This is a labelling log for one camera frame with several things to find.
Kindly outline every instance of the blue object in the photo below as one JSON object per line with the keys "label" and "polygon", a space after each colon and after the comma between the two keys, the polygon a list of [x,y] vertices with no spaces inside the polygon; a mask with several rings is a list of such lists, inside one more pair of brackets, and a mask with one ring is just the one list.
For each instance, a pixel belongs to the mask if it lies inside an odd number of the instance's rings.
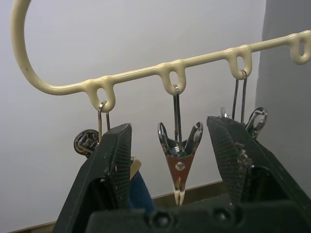
{"label": "blue object", "polygon": [[156,208],[139,171],[130,181],[128,208],[144,209],[147,213],[152,212]]}

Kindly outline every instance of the cream hanger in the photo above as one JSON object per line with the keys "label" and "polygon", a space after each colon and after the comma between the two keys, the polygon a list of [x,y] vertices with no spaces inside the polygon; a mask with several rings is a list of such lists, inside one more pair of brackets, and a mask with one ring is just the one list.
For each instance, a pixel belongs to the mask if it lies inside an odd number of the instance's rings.
{"label": "cream hanger", "polygon": [[[242,45],[197,57],[161,63],[153,67],[128,71],[121,74],[106,75],[97,79],[89,79],[81,83],[66,86],[53,86],[44,82],[37,76],[27,56],[24,38],[24,24],[30,2],[31,0],[15,0],[11,13],[11,39],[13,50],[17,63],[24,76],[35,88],[50,95],[69,95],[78,92],[86,92],[96,110],[101,103],[97,96],[97,90],[103,88],[107,95],[107,103],[103,107],[103,112],[111,111],[116,104],[116,96],[113,86],[117,83],[123,83],[151,75],[159,75],[162,79],[165,90],[169,94],[175,95],[175,88],[170,80],[170,72],[172,71],[176,72],[178,75],[178,89],[181,94],[186,88],[185,69],[187,67],[225,59],[229,63],[233,77],[237,80],[242,80],[244,79],[244,74],[239,70],[237,62],[238,56],[243,58],[245,67],[242,69],[245,70],[248,75],[250,75],[252,71],[252,52],[288,45],[290,47],[292,60],[300,65],[305,64],[311,56],[311,31],[304,31],[251,45]],[[304,43],[305,51],[302,56],[299,52],[300,42]]]}

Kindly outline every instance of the wooden baseboard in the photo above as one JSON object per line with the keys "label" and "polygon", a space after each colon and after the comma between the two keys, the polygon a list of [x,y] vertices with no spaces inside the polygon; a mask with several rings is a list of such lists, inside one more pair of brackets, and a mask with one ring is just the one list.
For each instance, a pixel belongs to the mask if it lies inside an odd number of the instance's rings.
{"label": "wooden baseboard", "polygon": [[[190,188],[186,190],[183,204],[190,204],[196,201],[216,197],[225,193],[227,193],[227,190],[225,188],[225,184],[222,181],[198,186],[195,188]],[[174,193],[158,196],[153,198],[153,200],[156,206],[160,208],[170,208],[176,206]],[[51,233],[55,223],[56,221],[49,222],[46,224],[29,227],[10,233]]]}

